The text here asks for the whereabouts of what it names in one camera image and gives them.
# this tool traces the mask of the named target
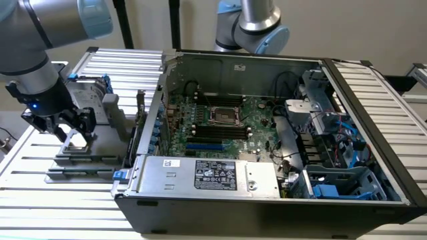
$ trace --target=power supply label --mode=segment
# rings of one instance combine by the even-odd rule
[[[200,190],[238,190],[234,161],[195,161],[194,187]]]

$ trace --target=motherboard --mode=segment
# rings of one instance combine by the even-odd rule
[[[270,149],[279,138],[270,102],[260,97],[172,95],[168,155],[272,162]]]

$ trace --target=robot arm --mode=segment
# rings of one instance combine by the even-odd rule
[[[79,109],[45,50],[96,39],[112,32],[104,0],[1,0],[0,74],[12,97],[27,105],[23,118],[64,141],[59,124],[88,140],[96,125],[93,109]]]
[[[255,54],[280,53],[290,30],[280,23],[274,0],[222,0],[218,6],[215,51],[240,49]]]

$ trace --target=black pole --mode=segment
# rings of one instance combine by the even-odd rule
[[[168,0],[168,14],[171,18],[172,48],[182,49],[180,28],[180,0]]]
[[[129,26],[125,0],[112,0],[112,3],[119,17],[124,47],[127,49],[133,49],[132,31]]]

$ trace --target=circuit board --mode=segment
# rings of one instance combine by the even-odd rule
[[[234,121],[222,122],[214,120],[214,113],[220,112],[220,116],[232,112],[232,107],[216,105],[200,105],[182,95],[169,98],[168,123],[171,126],[171,147],[168,155],[172,157],[196,157],[216,159],[240,159],[256,162],[272,162],[270,150],[278,142],[278,132],[272,123],[272,108],[267,106],[267,100],[259,97],[247,97],[238,107],[238,123]],[[247,139],[222,140],[222,150],[196,150],[194,156],[187,155],[188,138],[194,137],[194,127],[222,126],[222,127],[247,127],[251,136]]]

